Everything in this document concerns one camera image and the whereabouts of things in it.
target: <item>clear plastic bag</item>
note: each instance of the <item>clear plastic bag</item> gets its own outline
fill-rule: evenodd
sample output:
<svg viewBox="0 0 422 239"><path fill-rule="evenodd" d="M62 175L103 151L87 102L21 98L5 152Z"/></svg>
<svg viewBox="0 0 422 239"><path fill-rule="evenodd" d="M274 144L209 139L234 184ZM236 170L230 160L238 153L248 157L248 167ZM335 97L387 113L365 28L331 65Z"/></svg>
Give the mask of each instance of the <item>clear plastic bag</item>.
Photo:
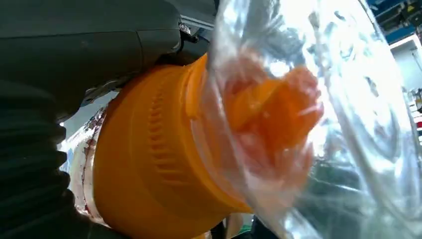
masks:
<svg viewBox="0 0 422 239"><path fill-rule="evenodd" d="M69 173L69 189L75 195L75 208L93 222L106 225L100 216L93 197L93 165L101 126L107 107L100 108L71 137L61 143L60 151L67 153L67 161L60 170Z"/></svg>
<svg viewBox="0 0 422 239"><path fill-rule="evenodd" d="M366 2L226 0L215 25L191 126L219 186L280 238L422 236L419 143Z"/></svg>

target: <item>white wall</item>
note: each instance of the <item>white wall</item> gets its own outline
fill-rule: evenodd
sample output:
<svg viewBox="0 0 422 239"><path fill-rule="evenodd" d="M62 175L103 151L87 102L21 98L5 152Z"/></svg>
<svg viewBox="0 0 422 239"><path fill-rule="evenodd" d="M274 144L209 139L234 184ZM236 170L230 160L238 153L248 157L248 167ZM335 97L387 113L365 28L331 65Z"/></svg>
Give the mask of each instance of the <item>white wall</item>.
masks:
<svg viewBox="0 0 422 239"><path fill-rule="evenodd" d="M391 52L402 73L404 87L408 91L422 88L422 61L415 43L409 41L391 49Z"/></svg>
<svg viewBox="0 0 422 239"><path fill-rule="evenodd" d="M90 118L110 100L116 97L117 92L110 92L93 103L79 108L78 112L64 122L66 128L66 139L72 136L80 127L82 127Z"/></svg>

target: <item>orange plastic part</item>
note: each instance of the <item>orange plastic part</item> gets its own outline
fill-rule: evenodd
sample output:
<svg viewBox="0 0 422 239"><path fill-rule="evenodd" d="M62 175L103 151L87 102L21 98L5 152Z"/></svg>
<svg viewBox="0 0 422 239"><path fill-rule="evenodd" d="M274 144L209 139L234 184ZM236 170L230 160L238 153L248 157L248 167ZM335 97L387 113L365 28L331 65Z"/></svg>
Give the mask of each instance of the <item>orange plastic part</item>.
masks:
<svg viewBox="0 0 422 239"><path fill-rule="evenodd" d="M132 238L191 239L230 213L250 212L211 179L190 130L206 61L159 67L109 105L95 155L94 200L104 221Z"/></svg>
<svg viewBox="0 0 422 239"><path fill-rule="evenodd" d="M157 67L132 80L108 107L95 154L94 200L104 221L132 238L191 239L230 213L250 212L242 198L213 181L191 132L191 120L201 120L198 104L206 62L204 56L185 67ZM254 160L246 163L255 165L266 158L284 176L286 188L300 188L313 157L305 140L322 115L322 108L309 111L319 96L315 78L306 68L282 80L267 79L259 64L242 68L260 80L244 79L229 69L235 80L227 87L224 104L239 142L245 134L259 141L244 144L249 160ZM213 135L207 136L212 151L218 152ZM264 157L256 154L256 145L264 145ZM287 153L280 167L275 152L293 146L303 147L303 157ZM223 159L213 160L217 167L222 165ZM292 173L294 164L302 168ZM286 206L293 199L286 200Z"/></svg>

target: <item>dark gray machine housing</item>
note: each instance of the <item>dark gray machine housing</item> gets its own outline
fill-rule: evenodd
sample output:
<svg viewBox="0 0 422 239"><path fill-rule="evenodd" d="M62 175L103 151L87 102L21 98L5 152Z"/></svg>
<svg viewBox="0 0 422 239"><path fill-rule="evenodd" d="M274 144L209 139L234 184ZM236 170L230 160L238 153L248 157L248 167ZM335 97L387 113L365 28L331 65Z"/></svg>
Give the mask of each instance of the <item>dark gray machine housing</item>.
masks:
<svg viewBox="0 0 422 239"><path fill-rule="evenodd" d="M179 19L163 0L2 0L0 80L42 91L66 118L175 51Z"/></svg>

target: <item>orange cylindrical housing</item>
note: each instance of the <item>orange cylindrical housing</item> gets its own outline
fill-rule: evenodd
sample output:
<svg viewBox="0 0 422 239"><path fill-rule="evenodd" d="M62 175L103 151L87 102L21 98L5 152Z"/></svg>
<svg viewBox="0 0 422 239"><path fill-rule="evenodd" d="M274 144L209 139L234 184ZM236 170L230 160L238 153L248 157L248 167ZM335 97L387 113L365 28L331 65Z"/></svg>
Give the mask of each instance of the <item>orange cylindrical housing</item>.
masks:
<svg viewBox="0 0 422 239"><path fill-rule="evenodd" d="M98 211L112 228L133 238L190 239L230 213L250 211L218 187L195 147L187 87L200 85L192 81L201 80L206 61L158 67L110 103L93 181Z"/></svg>

